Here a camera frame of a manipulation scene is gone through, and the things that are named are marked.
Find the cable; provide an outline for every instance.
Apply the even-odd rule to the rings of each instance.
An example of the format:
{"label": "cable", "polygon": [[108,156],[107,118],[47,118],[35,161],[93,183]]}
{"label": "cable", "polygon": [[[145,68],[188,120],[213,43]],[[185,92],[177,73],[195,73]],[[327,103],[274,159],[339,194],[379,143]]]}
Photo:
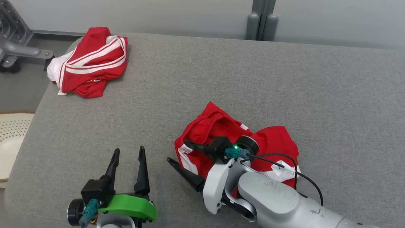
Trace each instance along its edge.
{"label": "cable", "polygon": [[[275,165],[277,165],[277,166],[279,166],[279,167],[281,167],[281,168],[284,168],[284,167],[285,167],[285,166],[282,165],[282,164],[279,164],[279,163],[277,163],[277,162],[274,162],[274,161],[271,161],[271,160],[268,160],[268,159],[265,159],[265,158],[262,158],[262,157],[259,157],[259,156],[256,156],[256,155],[248,154],[248,156],[249,156],[249,157],[254,157],[254,158],[257,158],[257,159],[266,161],[266,162],[270,162],[270,163],[275,164]],[[298,174],[298,175],[300,175],[300,176],[302,176],[302,177],[305,178],[306,180],[308,180],[308,181],[316,188],[316,190],[317,190],[318,193],[319,193],[319,198],[321,199],[321,206],[324,206],[324,198],[323,198],[323,196],[322,196],[321,189],[319,189],[318,185],[316,185],[315,182],[314,182],[313,180],[311,180],[309,177],[307,177],[307,176],[305,176],[304,174],[298,172],[297,170],[295,170],[295,173]]]}
{"label": "cable", "polygon": [[[259,157],[271,156],[271,155],[279,155],[279,156],[284,156],[284,157],[289,158],[292,161],[292,163],[294,164],[294,169],[297,170],[297,163],[295,162],[295,160],[292,157],[290,157],[290,156],[288,156],[286,154],[283,154],[283,153],[267,153],[267,154],[259,155]],[[294,190],[297,190],[297,173],[294,173]]]}

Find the red and white clothing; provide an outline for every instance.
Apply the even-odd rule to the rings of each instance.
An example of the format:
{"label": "red and white clothing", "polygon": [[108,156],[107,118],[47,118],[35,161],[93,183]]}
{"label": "red and white clothing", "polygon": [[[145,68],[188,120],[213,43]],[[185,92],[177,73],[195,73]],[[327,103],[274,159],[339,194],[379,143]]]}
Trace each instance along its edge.
{"label": "red and white clothing", "polygon": [[107,81],[125,71],[128,38],[111,36],[106,27],[90,28],[77,47],[49,64],[48,78],[63,93],[101,97]]}
{"label": "red and white clothing", "polygon": [[[190,140],[198,144],[209,144],[215,136],[228,136],[232,143],[235,143],[240,136],[249,136],[259,145],[260,150],[257,155],[284,153],[291,156],[298,164],[298,147],[284,126],[267,127],[252,133],[247,126],[234,120],[212,102],[208,103],[201,115],[191,122],[183,134],[176,139],[175,150],[180,164],[187,170],[207,178],[214,163],[203,153],[187,147],[183,141]],[[264,158],[287,164],[294,169],[294,164],[286,157],[272,155],[264,156]],[[294,187],[294,174],[291,171],[274,171],[271,163],[259,159],[254,159],[251,167],[274,180]]]}

